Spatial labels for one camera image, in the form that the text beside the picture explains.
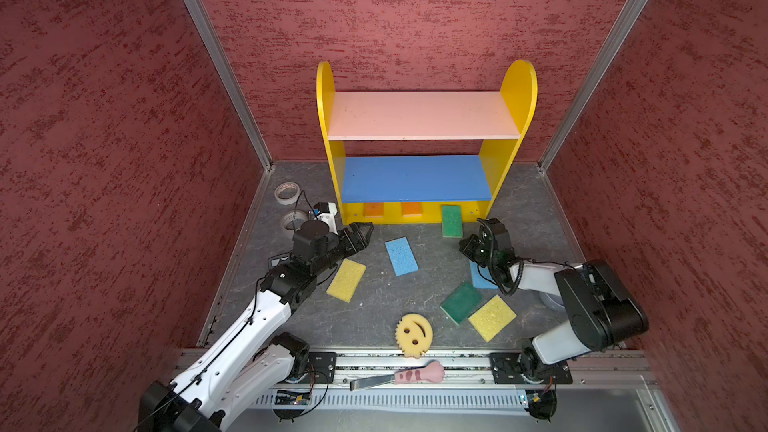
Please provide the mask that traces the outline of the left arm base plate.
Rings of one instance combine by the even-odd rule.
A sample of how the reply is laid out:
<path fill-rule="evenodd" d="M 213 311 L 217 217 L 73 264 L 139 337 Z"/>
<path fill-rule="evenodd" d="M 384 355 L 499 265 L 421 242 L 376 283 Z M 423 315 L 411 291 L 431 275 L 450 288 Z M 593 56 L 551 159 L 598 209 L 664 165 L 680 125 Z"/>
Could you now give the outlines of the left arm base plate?
<path fill-rule="evenodd" d="M 283 384 L 327 384 L 334 381 L 338 354 L 327 351 L 310 351 L 300 364 L 300 369 L 283 381 Z"/>

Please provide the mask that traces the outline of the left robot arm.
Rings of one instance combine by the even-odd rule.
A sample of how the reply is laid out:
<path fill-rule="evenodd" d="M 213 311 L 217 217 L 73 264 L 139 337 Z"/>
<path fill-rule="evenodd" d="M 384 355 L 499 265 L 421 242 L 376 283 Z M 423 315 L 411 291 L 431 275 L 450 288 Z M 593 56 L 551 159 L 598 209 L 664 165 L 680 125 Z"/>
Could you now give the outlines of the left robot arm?
<path fill-rule="evenodd" d="M 230 328 L 169 384 L 154 382 L 139 402 L 139 431 L 225 431 L 268 389 L 302 378 L 309 346 L 279 328 L 314 292 L 320 275 L 370 243 L 372 223 L 336 230 L 303 223 L 291 251 L 270 259 L 251 302 Z"/>

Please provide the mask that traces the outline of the orange sponge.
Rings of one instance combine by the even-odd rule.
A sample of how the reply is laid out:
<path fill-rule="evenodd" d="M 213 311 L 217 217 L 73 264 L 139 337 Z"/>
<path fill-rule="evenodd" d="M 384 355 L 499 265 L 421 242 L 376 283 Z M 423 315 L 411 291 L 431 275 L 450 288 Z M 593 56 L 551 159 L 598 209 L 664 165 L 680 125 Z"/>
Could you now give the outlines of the orange sponge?
<path fill-rule="evenodd" d="M 403 217 L 421 217 L 423 208 L 421 202 L 402 202 L 401 214 Z"/>
<path fill-rule="evenodd" d="M 381 218 L 385 215 L 383 203 L 364 203 L 363 214 L 366 218 Z"/>

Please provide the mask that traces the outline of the orange sponge front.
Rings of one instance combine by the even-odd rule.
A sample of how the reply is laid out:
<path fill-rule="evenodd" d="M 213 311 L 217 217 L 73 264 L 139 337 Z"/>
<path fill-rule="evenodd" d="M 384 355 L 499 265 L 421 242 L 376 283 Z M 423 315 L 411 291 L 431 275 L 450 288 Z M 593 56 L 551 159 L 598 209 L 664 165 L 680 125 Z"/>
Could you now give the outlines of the orange sponge front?
<path fill-rule="evenodd" d="M 401 214 L 403 217 L 421 217 L 423 208 L 421 202 L 402 202 Z"/>

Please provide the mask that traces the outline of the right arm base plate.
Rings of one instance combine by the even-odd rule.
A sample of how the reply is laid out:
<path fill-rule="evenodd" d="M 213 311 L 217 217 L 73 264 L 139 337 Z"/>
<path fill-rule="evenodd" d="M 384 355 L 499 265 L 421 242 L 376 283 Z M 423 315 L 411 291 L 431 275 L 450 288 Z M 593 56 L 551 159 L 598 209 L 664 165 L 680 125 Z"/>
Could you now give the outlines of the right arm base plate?
<path fill-rule="evenodd" d="M 570 385 L 573 378 L 566 361 L 544 364 L 532 349 L 490 353 L 490 370 L 496 385 Z"/>

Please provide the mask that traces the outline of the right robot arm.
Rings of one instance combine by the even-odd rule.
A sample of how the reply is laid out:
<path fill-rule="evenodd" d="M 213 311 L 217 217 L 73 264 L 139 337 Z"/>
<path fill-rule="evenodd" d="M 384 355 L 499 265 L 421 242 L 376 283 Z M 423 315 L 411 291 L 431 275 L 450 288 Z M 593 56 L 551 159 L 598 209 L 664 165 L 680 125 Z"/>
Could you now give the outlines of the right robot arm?
<path fill-rule="evenodd" d="M 571 359 L 604 351 L 649 330 L 646 313 L 606 262 L 570 265 L 523 258 L 499 220 L 478 223 L 478 232 L 459 242 L 462 254 L 485 268 L 502 294 L 527 290 L 555 297 L 567 316 L 522 348 L 513 370 L 528 382 L 541 383 Z"/>

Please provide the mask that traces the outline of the light green sponge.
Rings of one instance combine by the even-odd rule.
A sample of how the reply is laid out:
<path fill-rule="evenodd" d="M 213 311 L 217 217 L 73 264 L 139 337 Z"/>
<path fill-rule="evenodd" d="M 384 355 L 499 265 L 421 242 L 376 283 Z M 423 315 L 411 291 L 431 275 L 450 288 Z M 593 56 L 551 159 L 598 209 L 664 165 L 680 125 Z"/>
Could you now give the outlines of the light green sponge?
<path fill-rule="evenodd" d="M 462 210 L 458 205 L 442 205 L 442 236 L 444 238 L 462 238 Z"/>

